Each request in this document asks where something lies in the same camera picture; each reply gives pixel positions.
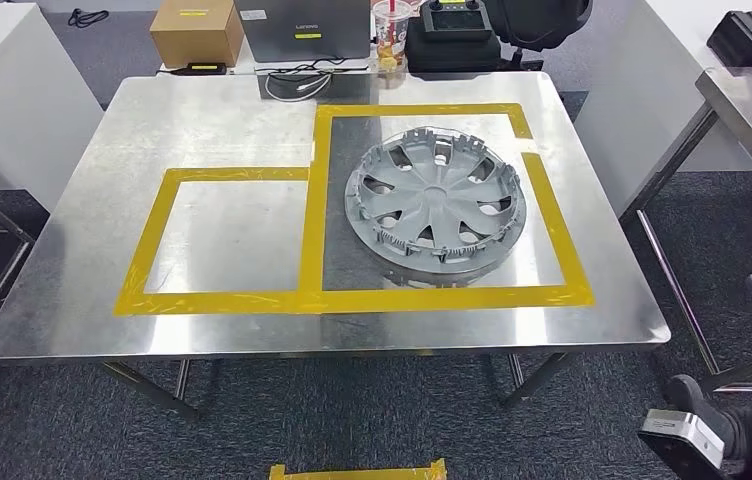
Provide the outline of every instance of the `yellow tape rectangle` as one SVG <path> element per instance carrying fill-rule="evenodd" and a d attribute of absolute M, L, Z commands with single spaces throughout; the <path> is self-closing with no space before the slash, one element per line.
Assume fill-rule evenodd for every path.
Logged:
<path fill-rule="evenodd" d="M 447 466 L 442 458 L 423 468 L 286 474 L 284 465 L 273 465 L 269 480 L 447 480 Z"/>
<path fill-rule="evenodd" d="M 366 313 L 485 308 L 592 305 L 594 298 L 562 217 L 541 157 L 523 153 L 564 283 L 523 287 L 410 290 L 323 290 L 329 145 L 337 117 L 420 115 L 507 115 L 515 137 L 532 138 L 518 104 L 320 105 L 314 121 L 314 160 L 310 167 L 178 168 L 164 174 L 114 306 L 115 315 L 212 313 Z M 307 181 L 305 223 L 297 289 L 267 292 L 145 293 L 167 219 L 182 182 Z"/>

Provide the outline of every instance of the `silver hubcap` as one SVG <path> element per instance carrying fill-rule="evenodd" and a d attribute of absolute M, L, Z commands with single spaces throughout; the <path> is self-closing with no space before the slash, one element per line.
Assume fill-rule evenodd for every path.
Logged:
<path fill-rule="evenodd" d="M 370 148 L 346 187 L 346 213 L 380 256 L 431 273 L 461 273 L 506 256 L 526 221 L 514 168 L 484 142 L 415 128 Z"/>

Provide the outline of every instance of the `straw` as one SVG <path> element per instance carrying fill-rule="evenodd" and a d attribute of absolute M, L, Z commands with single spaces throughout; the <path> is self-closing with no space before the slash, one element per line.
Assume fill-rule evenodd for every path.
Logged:
<path fill-rule="evenodd" d="M 389 18 L 394 18 L 394 11 L 397 8 L 396 0 L 388 0 L 389 5 L 389 11 L 390 15 Z M 389 20 L 389 26 L 388 26 L 388 38 L 390 39 L 391 45 L 394 44 L 394 22 Z"/>

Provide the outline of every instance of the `hubcap center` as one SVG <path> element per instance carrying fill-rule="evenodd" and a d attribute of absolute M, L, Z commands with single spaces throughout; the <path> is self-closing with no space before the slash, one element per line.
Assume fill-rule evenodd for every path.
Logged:
<path fill-rule="evenodd" d="M 447 192 L 441 187 L 428 187 L 423 190 L 423 198 L 429 203 L 441 204 L 447 200 Z"/>

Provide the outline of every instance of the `plastic cup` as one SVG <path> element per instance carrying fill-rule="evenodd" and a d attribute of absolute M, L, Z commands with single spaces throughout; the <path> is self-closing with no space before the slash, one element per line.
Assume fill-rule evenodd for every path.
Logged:
<path fill-rule="evenodd" d="M 382 0 L 373 5 L 376 38 L 379 40 L 376 47 L 379 70 L 391 72 L 404 64 L 408 19 L 413 11 L 411 5 L 402 0 L 395 0 L 393 12 L 390 0 Z"/>

